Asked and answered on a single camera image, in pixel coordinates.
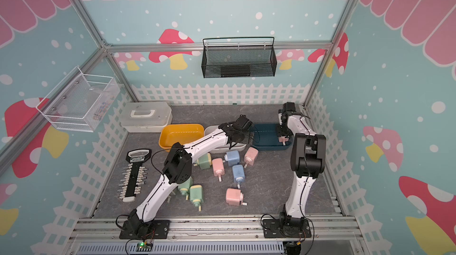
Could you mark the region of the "blue sharpener upper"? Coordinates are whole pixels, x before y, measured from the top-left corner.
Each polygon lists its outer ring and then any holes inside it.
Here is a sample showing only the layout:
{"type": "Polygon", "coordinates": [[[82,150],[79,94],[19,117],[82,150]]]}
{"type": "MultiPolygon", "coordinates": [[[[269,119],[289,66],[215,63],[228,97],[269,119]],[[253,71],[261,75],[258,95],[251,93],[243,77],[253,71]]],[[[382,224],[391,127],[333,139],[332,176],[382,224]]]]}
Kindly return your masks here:
{"type": "Polygon", "coordinates": [[[241,161],[239,151],[227,151],[227,153],[224,156],[224,160],[229,167],[239,165],[241,161]]]}

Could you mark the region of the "yellow storage box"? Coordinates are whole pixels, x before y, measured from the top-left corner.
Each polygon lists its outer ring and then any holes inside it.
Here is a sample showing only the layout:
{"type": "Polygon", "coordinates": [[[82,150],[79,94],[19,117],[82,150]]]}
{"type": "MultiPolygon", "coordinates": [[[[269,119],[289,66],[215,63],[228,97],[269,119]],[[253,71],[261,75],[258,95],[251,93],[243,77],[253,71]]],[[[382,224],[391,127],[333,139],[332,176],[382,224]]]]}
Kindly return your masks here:
{"type": "Polygon", "coordinates": [[[204,128],[201,124],[170,124],[166,126],[159,138],[161,149],[169,151],[175,143],[184,145],[191,143],[204,136],[204,128]]]}

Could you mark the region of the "translucent lidded case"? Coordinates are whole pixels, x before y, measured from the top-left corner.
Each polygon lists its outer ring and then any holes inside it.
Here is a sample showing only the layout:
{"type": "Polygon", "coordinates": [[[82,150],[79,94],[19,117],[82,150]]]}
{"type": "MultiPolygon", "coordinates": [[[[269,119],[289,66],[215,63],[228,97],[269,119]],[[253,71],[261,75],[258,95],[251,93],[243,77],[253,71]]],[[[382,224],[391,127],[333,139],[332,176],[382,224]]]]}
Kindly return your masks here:
{"type": "Polygon", "coordinates": [[[172,109],[166,102],[128,103],[120,115],[129,133],[160,133],[172,123],[172,109]]]}

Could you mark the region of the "blue sharpener center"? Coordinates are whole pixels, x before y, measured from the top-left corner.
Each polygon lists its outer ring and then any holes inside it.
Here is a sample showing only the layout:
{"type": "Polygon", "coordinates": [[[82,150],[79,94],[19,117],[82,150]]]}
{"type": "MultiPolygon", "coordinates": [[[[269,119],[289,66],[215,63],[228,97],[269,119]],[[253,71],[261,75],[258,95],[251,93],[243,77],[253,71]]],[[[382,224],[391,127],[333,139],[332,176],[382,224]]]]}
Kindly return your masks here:
{"type": "Polygon", "coordinates": [[[234,165],[232,167],[234,183],[237,185],[237,188],[241,188],[241,184],[245,181],[245,172],[244,167],[240,164],[234,165]]]}

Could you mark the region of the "pink sharpener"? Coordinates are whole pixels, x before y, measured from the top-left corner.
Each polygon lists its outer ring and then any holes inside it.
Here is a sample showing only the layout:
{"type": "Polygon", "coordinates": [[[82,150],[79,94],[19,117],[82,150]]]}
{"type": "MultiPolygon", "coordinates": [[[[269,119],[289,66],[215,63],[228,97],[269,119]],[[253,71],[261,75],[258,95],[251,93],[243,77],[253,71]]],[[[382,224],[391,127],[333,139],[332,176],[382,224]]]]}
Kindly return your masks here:
{"type": "Polygon", "coordinates": [[[219,182],[222,181],[222,176],[225,174],[224,162],[221,158],[212,160],[213,174],[218,178],[219,182]]]}
{"type": "Polygon", "coordinates": [[[279,142],[281,142],[283,144],[283,146],[286,146],[288,141],[289,141],[289,137],[288,136],[280,136],[279,137],[279,142]]]}
{"type": "Polygon", "coordinates": [[[253,166],[256,158],[258,157],[259,151],[253,147],[249,147],[244,155],[244,168],[247,166],[253,166]]]}
{"type": "Polygon", "coordinates": [[[244,194],[240,189],[228,188],[226,191],[226,203],[232,206],[247,206],[244,201],[244,194]]]}

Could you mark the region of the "green sharpener middle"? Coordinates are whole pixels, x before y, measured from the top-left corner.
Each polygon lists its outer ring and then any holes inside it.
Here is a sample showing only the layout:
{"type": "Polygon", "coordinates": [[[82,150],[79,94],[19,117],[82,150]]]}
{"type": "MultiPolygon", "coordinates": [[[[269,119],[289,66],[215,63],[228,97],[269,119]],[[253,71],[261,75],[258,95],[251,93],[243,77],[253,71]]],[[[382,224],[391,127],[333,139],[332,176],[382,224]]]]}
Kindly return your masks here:
{"type": "Polygon", "coordinates": [[[193,179],[189,177],[185,182],[178,185],[178,190],[181,195],[185,196],[185,199],[188,200],[190,197],[190,188],[193,186],[193,179]]]}

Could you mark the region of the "teal storage box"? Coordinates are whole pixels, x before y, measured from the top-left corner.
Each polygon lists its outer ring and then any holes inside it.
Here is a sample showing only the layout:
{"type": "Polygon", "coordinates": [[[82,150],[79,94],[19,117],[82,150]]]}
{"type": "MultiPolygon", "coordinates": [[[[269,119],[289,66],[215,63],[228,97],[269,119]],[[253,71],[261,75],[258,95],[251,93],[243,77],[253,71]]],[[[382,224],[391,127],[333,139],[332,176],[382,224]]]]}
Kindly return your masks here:
{"type": "Polygon", "coordinates": [[[251,146],[258,151],[284,151],[293,145],[293,137],[289,141],[279,142],[275,123],[254,124],[250,128],[251,146]]]}

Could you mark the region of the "pink sharpener bottom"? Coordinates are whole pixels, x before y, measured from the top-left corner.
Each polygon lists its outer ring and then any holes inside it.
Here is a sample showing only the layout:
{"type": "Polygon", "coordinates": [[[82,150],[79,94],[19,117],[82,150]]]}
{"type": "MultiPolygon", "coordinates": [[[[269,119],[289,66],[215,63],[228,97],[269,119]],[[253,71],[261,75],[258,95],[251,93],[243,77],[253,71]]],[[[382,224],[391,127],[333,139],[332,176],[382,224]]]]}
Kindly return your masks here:
{"type": "Polygon", "coordinates": [[[240,189],[228,188],[226,191],[226,203],[232,206],[247,206],[244,201],[244,194],[240,189]]]}

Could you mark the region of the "green sharpener bottom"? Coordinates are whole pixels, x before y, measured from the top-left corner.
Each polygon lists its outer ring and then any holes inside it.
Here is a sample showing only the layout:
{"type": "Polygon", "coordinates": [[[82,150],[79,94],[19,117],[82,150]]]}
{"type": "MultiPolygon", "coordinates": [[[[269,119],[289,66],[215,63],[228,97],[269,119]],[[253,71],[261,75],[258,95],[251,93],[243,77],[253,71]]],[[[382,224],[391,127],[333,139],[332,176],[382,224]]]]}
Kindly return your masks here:
{"type": "Polygon", "coordinates": [[[190,201],[201,212],[204,203],[204,190],[202,185],[190,187],[190,201]]]}

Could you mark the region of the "black tool rack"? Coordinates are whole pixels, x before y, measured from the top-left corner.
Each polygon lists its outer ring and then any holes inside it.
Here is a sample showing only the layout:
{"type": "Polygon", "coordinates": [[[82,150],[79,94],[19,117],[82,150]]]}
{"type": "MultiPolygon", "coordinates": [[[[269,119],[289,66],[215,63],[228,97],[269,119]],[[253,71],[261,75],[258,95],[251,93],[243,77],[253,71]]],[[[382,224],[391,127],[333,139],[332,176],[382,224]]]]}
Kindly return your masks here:
{"type": "Polygon", "coordinates": [[[127,153],[126,161],[128,165],[126,171],[122,173],[124,179],[118,190],[120,193],[119,198],[124,203],[133,202],[141,192],[141,186],[144,184],[148,170],[144,167],[144,164],[151,158],[151,149],[136,149],[127,153]]]}

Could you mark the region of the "aluminium rail frame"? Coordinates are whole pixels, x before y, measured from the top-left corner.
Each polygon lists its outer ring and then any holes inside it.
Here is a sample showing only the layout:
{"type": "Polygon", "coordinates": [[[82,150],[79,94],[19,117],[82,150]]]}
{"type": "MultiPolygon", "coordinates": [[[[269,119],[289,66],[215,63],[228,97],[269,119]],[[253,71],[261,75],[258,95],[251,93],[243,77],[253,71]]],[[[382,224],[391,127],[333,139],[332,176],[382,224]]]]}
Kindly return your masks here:
{"type": "Polygon", "coordinates": [[[265,238],[258,215],[169,218],[167,239],[152,239],[152,251],[136,252],[140,240],[121,240],[112,219],[81,219],[65,255],[286,255],[300,244],[307,255],[367,255],[354,217],[310,216],[311,238],[265,238]]]}

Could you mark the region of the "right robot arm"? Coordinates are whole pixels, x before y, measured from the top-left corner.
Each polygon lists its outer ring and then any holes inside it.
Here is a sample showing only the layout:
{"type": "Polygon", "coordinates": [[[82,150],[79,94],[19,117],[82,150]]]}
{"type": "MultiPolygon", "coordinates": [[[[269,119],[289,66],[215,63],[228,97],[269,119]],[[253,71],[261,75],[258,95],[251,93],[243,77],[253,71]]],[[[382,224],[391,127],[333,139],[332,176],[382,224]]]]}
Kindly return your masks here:
{"type": "Polygon", "coordinates": [[[293,184],[290,196],[280,213],[280,227],[306,229],[306,203],[313,184],[325,170],[326,137],[314,132],[295,103],[285,103],[279,110],[276,126],[280,143],[293,140],[290,167],[293,184]]]}

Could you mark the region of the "green sharpener upper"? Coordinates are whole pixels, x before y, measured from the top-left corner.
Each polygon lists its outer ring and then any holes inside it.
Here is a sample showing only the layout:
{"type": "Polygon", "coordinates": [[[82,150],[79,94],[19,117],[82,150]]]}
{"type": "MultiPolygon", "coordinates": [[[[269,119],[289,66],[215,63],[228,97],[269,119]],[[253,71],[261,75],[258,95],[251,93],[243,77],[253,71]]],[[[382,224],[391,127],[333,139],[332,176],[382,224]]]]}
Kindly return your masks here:
{"type": "Polygon", "coordinates": [[[195,166],[198,166],[202,170],[206,170],[211,168],[212,166],[212,157],[210,153],[206,153],[203,156],[201,156],[197,162],[195,163],[195,166]]]}

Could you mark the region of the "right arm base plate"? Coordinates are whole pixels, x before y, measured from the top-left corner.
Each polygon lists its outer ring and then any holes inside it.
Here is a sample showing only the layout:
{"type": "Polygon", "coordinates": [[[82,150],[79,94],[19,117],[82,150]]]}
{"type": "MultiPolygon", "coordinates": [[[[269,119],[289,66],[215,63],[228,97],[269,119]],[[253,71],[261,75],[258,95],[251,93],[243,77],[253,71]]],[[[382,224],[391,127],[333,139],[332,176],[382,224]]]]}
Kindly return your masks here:
{"type": "Polygon", "coordinates": [[[279,219],[261,220],[265,238],[311,238],[312,228],[307,219],[291,218],[281,223],[279,219]]]}

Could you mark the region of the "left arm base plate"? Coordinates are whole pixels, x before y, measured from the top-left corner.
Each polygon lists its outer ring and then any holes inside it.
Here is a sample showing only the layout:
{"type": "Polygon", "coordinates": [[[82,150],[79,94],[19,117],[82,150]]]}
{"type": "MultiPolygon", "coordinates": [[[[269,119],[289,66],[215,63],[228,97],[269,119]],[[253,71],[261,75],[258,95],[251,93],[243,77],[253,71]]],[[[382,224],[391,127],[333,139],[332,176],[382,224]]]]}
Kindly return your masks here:
{"type": "Polygon", "coordinates": [[[170,220],[154,220],[143,223],[127,221],[121,231],[119,238],[121,240],[148,240],[148,239],[167,239],[170,229],[170,220]]]}

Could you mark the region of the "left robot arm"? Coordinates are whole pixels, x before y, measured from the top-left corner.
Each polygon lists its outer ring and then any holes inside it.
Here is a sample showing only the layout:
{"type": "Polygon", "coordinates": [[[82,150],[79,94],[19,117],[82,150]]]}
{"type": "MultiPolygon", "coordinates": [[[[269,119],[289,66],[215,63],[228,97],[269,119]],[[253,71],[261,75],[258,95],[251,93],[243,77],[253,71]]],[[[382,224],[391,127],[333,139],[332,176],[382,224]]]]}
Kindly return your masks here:
{"type": "Polygon", "coordinates": [[[204,154],[223,145],[242,142],[249,136],[253,126],[245,115],[234,122],[223,123],[207,136],[191,143],[173,144],[165,159],[160,178],[146,199],[130,214],[122,226],[121,238],[142,240],[152,233],[152,221],[161,205],[179,184],[187,181],[192,175],[193,164],[204,154]]]}

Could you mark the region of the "green sharpener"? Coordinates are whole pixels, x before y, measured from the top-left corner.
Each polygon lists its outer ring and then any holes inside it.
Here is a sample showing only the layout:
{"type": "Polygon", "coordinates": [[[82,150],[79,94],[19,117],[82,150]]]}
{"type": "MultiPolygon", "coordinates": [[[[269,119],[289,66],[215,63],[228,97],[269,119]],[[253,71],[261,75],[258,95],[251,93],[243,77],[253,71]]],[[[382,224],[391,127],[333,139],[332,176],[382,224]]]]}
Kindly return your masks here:
{"type": "Polygon", "coordinates": [[[203,156],[201,156],[197,162],[195,163],[195,166],[198,166],[202,170],[206,170],[211,168],[212,166],[212,157],[210,153],[206,153],[203,156]]]}
{"type": "Polygon", "coordinates": [[[181,195],[185,196],[185,199],[188,200],[190,197],[190,188],[193,186],[193,179],[189,177],[185,182],[178,185],[178,190],[181,195]]]}
{"type": "Polygon", "coordinates": [[[202,185],[190,187],[190,201],[201,212],[204,203],[204,190],[202,185]]]}

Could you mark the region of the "blue sharpener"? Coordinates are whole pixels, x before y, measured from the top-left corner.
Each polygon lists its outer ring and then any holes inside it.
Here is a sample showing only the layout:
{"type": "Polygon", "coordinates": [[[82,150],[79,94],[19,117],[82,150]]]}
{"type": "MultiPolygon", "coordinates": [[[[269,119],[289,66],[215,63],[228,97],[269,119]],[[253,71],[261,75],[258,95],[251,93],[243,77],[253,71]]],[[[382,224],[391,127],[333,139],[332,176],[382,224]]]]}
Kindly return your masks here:
{"type": "Polygon", "coordinates": [[[234,165],[232,167],[234,183],[237,185],[237,188],[241,188],[241,184],[245,181],[245,172],[244,167],[240,164],[234,165]]]}
{"type": "Polygon", "coordinates": [[[239,151],[227,151],[227,153],[224,156],[224,160],[229,167],[239,165],[241,161],[239,151]]]}

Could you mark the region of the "green circuit board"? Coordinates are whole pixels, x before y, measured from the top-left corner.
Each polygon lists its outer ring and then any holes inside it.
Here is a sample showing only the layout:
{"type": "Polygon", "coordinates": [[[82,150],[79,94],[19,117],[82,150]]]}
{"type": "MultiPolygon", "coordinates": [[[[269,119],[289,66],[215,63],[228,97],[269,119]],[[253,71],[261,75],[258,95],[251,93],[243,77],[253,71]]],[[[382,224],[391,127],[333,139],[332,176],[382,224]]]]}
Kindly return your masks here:
{"type": "Polygon", "coordinates": [[[150,252],[152,251],[153,243],[140,242],[137,244],[136,252],[150,252]]]}

